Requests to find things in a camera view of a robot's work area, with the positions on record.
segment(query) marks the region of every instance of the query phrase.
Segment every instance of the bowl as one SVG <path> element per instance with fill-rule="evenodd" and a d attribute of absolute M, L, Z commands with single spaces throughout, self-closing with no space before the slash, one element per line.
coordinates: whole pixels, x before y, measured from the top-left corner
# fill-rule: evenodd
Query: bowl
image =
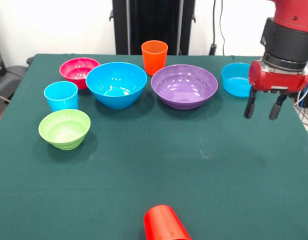
<path fill-rule="evenodd" d="M 86 85 L 95 98 L 108 108 L 124 109 L 138 99 L 147 79 L 145 71 L 139 66 L 110 62 L 90 71 Z"/>
<path fill-rule="evenodd" d="M 235 97 L 249 97 L 251 90 L 249 69 L 250 64 L 243 62 L 235 62 L 224 66 L 221 73 L 225 91 Z"/>
<path fill-rule="evenodd" d="M 201 67 L 177 64 L 155 73 L 151 86 L 166 105 L 177 110 L 191 110 L 203 105 L 216 93 L 218 81 Z"/>
<path fill-rule="evenodd" d="M 86 77 L 89 72 L 99 66 L 100 63 L 89 57 L 73 58 L 64 62 L 60 68 L 60 75 L 77 85 L 78 89 L 86 89 Z"/>
<path fill-rule="evenodd" d="M 40 136 L 62 150 L 77 148 L 91 126 L 89 116 L 76 109 L 64 109 L 47 115 L 39 124 Z"/>

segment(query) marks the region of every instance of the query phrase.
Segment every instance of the purple bowl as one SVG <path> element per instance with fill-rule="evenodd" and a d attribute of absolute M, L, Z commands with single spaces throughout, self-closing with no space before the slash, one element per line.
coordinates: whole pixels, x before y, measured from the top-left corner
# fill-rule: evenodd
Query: purple bowl
<path fill-rule="evenodd" d="M 203 68 L 177 64 L 155 73 L 151 86 L 166 105 L 178 110 L 191 110 L 203 105 L 216 93 L 218 81 Z"/>

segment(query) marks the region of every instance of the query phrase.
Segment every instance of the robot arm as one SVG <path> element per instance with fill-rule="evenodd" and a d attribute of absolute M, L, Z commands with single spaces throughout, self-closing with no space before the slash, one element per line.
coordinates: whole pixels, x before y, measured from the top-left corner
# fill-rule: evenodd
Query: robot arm
<path fill-rule="evenodd" d="M 250 96 L 244 117 L 250 119 L 256 92 L 280 93 L 269 118 L 278 117 L 287 95 L 301 91 L 308 82 L 308 0 L 270 0 L 275 16 L 268 18 L 261 37 L 265 53 L 249 69 Z"/>

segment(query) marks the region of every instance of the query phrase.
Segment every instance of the small blue bowl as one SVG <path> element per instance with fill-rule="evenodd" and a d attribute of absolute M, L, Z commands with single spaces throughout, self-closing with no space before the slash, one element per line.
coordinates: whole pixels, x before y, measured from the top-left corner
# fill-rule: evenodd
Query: small blue bowl
<path fill-rule="evenodd" d="M 97 100 L 111 109 L 131 106 L 141 95 L 148 76 L 135 64 L 110 62 L 89 72 L 86 85 Z"/>
<path fill-rule="evenodd" d="M 249 97 L 251 90 L 249 69 L 250 64 L 242 62 L 224 66 L 222 69 L 222 81 L 225 91 L 235 97 Z"/>

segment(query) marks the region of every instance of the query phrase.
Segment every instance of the white wall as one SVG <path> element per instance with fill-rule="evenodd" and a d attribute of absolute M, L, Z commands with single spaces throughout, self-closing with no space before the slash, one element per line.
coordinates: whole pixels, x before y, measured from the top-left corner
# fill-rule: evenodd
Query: white wall
<path fill-rule="evenodd" d="M 213 41 L 214 0 L 196 0 L 190 55 L 208 55 Z M 222 31 L 226 55 L 261 56 L 268 0 L 223 0 Z M 222 54 L 217 0 L 216 54 Z M 25 65 L 36 53 L 115 54 L 112 0 L 0 0 L 0 50 L 7 66 Z"/>
<path fill-rule="evenodd" d="M 115 54 L 112 0 L 0 0 L 0 51 L 7 66 L 36 53 Z"/>
<path fill-rule="evenodd" d="M 208 55 L 213 42 L 214 0 L 196 0 L 196 23 L 192 24 L 191 55 Z M 216 54 L 222 54 L 220 32 L 221 0 L 216 4 Z M 275 13 L 275 5 L 268 0 L 223 0 L 222 32 L 225 37 L 225 55 L 261 56 L 260 44 L 266 19 Z"/>

